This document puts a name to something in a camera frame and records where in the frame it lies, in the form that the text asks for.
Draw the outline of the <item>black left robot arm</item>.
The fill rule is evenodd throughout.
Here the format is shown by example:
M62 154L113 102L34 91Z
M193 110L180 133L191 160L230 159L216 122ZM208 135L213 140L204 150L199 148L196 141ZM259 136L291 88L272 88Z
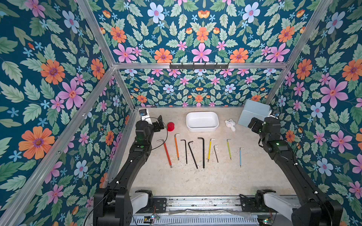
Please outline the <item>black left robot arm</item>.
M139 190L130 195L136 176L153 150L154 133L167 128L161 115L155 122L144 116L142 114L141 120L136 123L136 136L124 166L105 188L100 188L94 195L94 226L129 226L134 214L150 208L153 203L150 190Z

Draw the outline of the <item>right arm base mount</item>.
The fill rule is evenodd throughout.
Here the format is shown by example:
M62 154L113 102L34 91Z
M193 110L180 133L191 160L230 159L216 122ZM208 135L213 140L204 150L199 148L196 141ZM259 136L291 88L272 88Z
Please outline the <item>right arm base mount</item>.
M269 212L270 208L266 206L264 199L264 195L268 193L276 194L276 191L272 189L259 189L253 197L239 194L242 211L262 213Z

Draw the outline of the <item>red plush apple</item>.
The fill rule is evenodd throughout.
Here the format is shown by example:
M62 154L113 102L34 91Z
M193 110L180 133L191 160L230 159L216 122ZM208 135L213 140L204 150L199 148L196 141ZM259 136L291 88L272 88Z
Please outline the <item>red plush apple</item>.
M168 130L169 132L172 132L172 131L174 131L174 129L175 129L175 124L174 124L173 122L169 122L169 123L167 124L167 130Z

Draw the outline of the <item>green handled hex key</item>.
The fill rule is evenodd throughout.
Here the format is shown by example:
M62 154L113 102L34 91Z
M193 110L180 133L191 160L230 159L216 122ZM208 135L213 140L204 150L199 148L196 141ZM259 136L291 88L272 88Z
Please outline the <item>green handled hex key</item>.
M232 160L232 154L231 154L231 149L230 149L229 140L231 140L231 139L226 139L226 142L227 142L227 148L228 148L229 158L230 158L230 160Z

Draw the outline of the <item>white storage box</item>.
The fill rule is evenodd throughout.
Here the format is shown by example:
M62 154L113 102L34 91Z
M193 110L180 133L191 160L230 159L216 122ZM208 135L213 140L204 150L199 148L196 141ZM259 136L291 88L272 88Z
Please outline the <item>white storage box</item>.
M190 132L213 132L219 119L215 112L191 112L186 115L186 125Z

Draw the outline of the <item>blue handled hex key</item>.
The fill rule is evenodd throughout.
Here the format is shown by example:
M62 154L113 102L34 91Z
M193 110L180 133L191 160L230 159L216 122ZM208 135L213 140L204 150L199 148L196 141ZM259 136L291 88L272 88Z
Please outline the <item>blue handled hex key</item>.
M243 148L239 148L239 166L242 167L242 150Z

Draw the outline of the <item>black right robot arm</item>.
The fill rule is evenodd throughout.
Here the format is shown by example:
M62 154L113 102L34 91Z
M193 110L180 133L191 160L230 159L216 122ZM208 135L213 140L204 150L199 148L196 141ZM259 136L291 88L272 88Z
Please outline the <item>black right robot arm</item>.
M277 211L294 226L338 226L343 207L318 188L298 163L288 142L281 140L280 120L266 117L262 121L253 117L248 127L260 136L259 146L280 167L298 197L298 200L292 201L273 190L258 190L255 195L256 206Z

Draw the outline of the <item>medium black hex key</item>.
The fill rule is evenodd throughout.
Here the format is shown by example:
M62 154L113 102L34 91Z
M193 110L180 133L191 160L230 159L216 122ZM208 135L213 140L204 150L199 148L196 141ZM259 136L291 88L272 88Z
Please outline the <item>medium black hex key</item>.
M192 159L193 159L193 162L195 164L195 167L196 169L198 169L198 165L197 165L197 162L196 162L196 159L195 159L195 156L194 156L194 153L193 153L193 150L191 148L191 144L193 143L194 141L190 141L188 142L188 147L189 147L189 150L190 150L190 153L191 153L191 156L192 156Z

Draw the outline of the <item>thin black hex key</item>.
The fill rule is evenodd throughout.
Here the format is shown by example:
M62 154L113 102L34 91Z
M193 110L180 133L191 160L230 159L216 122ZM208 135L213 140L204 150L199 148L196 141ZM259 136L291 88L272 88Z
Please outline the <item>thin black hex key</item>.
M181 139L181 141L184 143L184 149L185 149L185 162L188 164L188 154L187 154L187 142L185 139Z

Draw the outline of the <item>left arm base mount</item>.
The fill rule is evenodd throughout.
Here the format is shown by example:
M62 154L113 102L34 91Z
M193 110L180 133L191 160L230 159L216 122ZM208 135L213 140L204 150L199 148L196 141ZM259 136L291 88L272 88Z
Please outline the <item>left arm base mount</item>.
M157 198L150 190L137 190L131 196L133 214L136 213L165 213L166 198Z

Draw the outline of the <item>light blue box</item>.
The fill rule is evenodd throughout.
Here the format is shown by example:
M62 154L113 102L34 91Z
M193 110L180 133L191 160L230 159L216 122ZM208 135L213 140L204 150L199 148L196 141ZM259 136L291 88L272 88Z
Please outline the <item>light blue box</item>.
M269 115L270 110L271 107L269 105L248 99L243 107L238 124L247 127L254 117L264 121Z

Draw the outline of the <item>red handled hex key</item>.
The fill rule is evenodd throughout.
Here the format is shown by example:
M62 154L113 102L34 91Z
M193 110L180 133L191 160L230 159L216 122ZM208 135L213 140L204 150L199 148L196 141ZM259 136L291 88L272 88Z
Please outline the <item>red handled hex key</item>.
M166 145L166 141L163 140L163 139L159 139L159 140L157 140L157 142L162 142L162 145L163 145L163 147L164 147L164 149L165 149L165 152L166 152L166 156L167 156L167 160L168 160L169 166L170 166L170 168L172 168L173 166L172 166L171 158L170 158L170 155L169 155L169 152L168 152L168 148L167 148L167 145Z

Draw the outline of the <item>black hook rail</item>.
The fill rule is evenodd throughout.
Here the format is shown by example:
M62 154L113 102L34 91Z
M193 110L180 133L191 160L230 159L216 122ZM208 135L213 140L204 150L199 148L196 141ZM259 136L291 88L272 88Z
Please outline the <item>black hook rail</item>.
M229 64L224 63L170 63L169 69L180 69L180 70L195 70L195 69L206 69L206 70L217 70L217 69L228 69Z

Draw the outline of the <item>orange handled hex key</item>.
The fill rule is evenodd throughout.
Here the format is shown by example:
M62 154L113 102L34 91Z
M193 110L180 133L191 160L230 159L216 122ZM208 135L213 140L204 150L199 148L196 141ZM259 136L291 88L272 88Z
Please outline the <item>orange handled hex key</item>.
M175 149L176 149L176 154L177 154L177 159L178 159L178 160L180 160L178 143L177 143L177 137L178 137L179 135L180 135L180 133L176 133L176 134L174 135Z

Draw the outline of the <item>yellow handled hex key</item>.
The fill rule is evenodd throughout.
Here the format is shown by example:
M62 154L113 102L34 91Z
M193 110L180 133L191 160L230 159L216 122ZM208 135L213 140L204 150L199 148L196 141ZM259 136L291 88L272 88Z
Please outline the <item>yellow handled hex key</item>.
M216 139L211 138L209 141L209 145L208 145L208 155L207 155L207 162L209 162L210 157L211 157L211 146L212 146L212 142L215 141Z

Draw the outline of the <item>large black hex key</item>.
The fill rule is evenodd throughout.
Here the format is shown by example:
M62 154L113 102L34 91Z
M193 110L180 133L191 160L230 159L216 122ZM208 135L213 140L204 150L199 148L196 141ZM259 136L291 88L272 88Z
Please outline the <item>large black hex key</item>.
M203 137L198 137L202 141L202 167L205 168L205 139Z

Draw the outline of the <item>white plush bunny toy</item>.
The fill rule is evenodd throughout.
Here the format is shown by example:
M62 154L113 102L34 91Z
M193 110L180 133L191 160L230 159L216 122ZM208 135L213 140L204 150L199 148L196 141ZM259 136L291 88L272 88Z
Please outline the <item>white plush bunny toy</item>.
M232 132L236 131L236 128L235 128L236 123L233 119L225 120L224 122L225 122L226 127L230 128Z

